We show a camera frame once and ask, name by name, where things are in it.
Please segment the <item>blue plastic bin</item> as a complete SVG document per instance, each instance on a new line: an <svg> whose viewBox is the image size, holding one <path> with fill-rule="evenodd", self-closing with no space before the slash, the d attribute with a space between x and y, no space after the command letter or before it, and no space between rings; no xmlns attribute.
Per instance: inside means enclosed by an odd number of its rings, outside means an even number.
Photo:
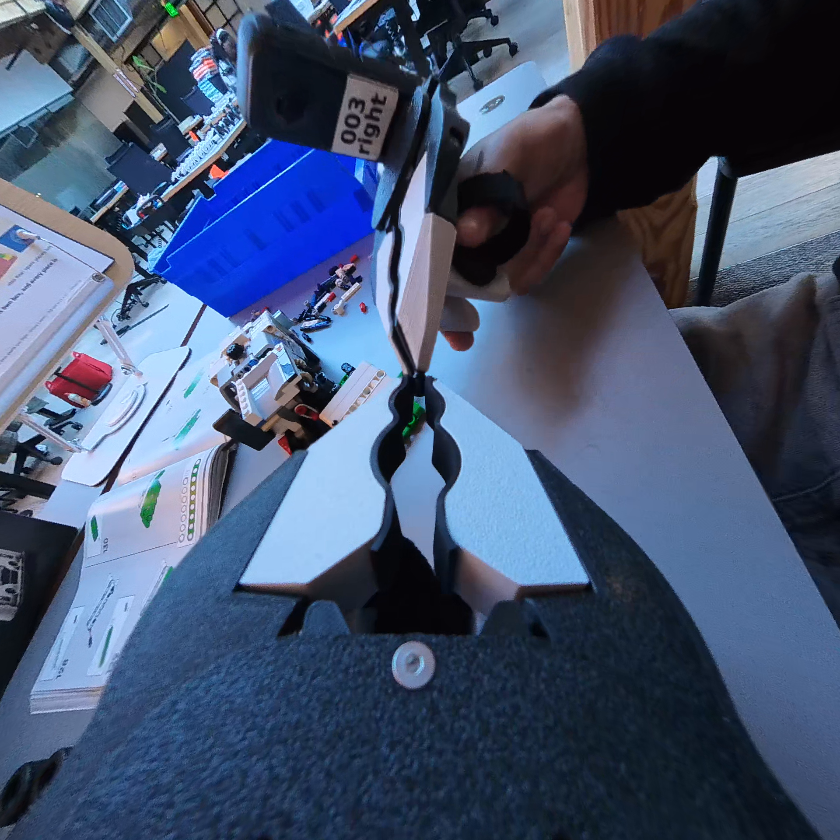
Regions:
<svg viewBox="0 0 840 840"><path fill-rule="evenodd" d="M372 233L376 164L268 140L199 197L155 274L234 316Z"/></svg>

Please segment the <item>black office chair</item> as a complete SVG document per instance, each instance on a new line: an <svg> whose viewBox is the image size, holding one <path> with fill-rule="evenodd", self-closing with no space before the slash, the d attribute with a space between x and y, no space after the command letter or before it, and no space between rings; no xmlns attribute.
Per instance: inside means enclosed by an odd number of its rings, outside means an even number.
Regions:
<svg viewBox="0 0 840 840"><path fill-rule="evenodd" d="M493 50L507 48L509 57L519 52L519 44L509 37L480 38L469 40L465 31L469 23L482 18L491 27L499 24L499 17L487 1L441 1L428 2L427 11L436 19L435 26L426 32L433 54L438 63L437 75L449 82L461 73L467 73L474 91L480 91L485 83L474 71L479 60L490 58Z"/></svg>

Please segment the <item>lego instruction booklet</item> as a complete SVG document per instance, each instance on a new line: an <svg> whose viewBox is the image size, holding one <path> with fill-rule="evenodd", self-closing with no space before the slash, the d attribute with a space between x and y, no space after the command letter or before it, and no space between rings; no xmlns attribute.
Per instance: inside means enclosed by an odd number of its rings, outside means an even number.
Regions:
<svg viewBox="0 0 840 840"><path fill-rule="evenodd" d="M177 374L89 509L76 596L29 693L34 715L94 709L145 609L219 517L235 446L211 354Z"/></svg>

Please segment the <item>person's right hand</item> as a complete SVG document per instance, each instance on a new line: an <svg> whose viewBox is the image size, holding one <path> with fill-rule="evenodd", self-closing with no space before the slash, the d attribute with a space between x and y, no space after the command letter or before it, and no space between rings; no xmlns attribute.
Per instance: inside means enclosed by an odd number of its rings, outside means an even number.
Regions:
<svg viewBox="0 0 840 840"><path fill-rule="evenodd" d="M462 158L460 181L508 172L528 200L528 243L502 267L513 294L527 294L542 283L569 244L587 196L586 155L581 111L561 95L517 116Z"/></svg>

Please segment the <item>person's right forearm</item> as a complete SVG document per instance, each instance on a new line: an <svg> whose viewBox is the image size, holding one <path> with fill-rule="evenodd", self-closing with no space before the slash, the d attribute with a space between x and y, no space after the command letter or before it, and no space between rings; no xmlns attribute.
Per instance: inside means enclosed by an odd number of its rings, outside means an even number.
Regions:
<svg viewBox="0 0 840 840"><path fill-rule="evenodd" d="M697 2L645 38L608 39L532 103L581 112L578 224L681 189L713 156L797 149L838 131L838 1Z"/></svg>

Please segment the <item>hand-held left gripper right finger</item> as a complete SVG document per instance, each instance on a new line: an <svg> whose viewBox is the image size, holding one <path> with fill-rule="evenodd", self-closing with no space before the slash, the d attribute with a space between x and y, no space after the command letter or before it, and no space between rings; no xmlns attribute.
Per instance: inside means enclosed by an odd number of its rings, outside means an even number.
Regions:
<svg viewBox="0 0 840 840"><path fill-rule="evenodd" d="M434 571L468 625L503 602L579 594L591 577L529 452L465 398L428 376L435 502Z"/></svg>

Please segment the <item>black lego set box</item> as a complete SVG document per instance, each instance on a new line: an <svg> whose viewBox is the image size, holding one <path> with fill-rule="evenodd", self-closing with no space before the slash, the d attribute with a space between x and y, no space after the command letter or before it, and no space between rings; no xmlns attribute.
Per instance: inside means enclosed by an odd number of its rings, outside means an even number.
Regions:
<svg viewBox="0 0 840 840"><path fill-rule="evenodd" d="M65 569L77 530L1 513L1 692L4 693Z"/></svg>

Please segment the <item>person's leg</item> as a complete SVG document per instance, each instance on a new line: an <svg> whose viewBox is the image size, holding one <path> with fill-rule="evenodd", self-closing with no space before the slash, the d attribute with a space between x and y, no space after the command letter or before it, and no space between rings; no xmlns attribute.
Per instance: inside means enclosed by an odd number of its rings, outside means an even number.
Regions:
<svg viewBox="0 0 840 840"><path fill-rule="evenodd" d="M838 261L671 316L838 623Z"/></svg>

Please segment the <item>red bag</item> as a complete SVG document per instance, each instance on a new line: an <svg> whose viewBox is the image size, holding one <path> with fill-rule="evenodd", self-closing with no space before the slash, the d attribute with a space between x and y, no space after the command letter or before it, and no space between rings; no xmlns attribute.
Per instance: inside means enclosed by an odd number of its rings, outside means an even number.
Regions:
<svg viewBox="0 0 840 840"><path fill-rule="evenodd" d="M100 404L112 389L113 368L107 362L73 351L71 360L45 382L49 394L75 408Z"/></svg>

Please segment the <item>long background table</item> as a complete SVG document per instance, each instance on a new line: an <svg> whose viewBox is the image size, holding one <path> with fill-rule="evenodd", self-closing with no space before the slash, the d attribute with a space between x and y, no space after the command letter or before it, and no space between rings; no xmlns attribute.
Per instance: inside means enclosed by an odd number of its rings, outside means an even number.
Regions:
<svg viewBox="0 0 840 840"><path fill-rule="evenodd" d="M201 186L212 166L233 147L245 127L246 122L240 112L223 114L191 149L176 159L170 181L158 192L161 200L168 201L194 182Z"/></svg>

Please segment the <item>printed instruction sheet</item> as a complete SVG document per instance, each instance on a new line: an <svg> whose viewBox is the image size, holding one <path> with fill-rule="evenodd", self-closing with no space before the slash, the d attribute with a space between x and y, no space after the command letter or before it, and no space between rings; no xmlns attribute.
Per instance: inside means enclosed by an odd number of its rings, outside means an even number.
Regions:
<svg viewBox="0 0 840 840"><path fill-rule="evenodd" d="M1 211L1 383L11 388L106 281L113 257Z"/></svg>

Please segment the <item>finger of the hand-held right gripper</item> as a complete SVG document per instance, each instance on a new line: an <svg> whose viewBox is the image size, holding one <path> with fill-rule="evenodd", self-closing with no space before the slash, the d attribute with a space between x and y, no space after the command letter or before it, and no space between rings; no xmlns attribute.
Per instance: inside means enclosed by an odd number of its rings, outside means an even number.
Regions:
<svg viewBox="0 0 840 840"><path fill-rule="evenodd" d="M418 171L410 168L400 188L395 174L381 166L374 199L374 302L402 371L414 375L417 366L408 349L407 328L398 322L418 240Z"/></svg>
<svg viewBox="0 0 840 840"><path fill-rule="evenodd" d="M427 160L420 160L400 213L399 339L402 372L426 373L443 314L455 224L427 209Z"/></svg>

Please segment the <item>black metal pole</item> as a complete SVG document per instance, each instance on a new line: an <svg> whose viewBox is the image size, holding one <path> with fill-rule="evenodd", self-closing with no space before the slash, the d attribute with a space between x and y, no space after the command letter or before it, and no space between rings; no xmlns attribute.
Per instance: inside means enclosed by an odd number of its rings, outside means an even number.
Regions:
<svg viewBox="0 0 840 840"><path fill-rule="evenodd" d="M694 298L694 305L698 307L711 304L738 181L738 177L732 173L729 160L726 157L717 158L716 180Z"/></svg>

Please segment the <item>pile of small lego pieces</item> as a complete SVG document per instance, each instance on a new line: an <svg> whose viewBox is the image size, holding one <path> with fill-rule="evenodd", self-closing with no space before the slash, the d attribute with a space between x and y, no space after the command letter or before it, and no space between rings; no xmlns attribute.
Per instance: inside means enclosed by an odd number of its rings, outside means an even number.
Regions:
<svg viewBox="0 0 840 840"><path fill-rule="evenodd" d="M301 331L313 332L331 325L331 312L344 315L346 302L364 282L358 270L359 261L358 255L352 255L348 261L333 266L327 279L315 286L302 310L291 320L292 324Z"/></svg>

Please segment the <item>lego truck model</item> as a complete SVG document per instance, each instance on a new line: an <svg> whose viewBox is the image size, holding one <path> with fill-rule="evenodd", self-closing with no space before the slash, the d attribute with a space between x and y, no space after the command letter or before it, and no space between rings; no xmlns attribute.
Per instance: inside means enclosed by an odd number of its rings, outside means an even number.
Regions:
<svg viewBox="0 0 840 840"><path fill-rule="evenodd" d="M282 311L264 308L232 331L208 378L228 405L213 426L240 445L277 442L293 455L329 431L321 413L338 387Z"/></svg>

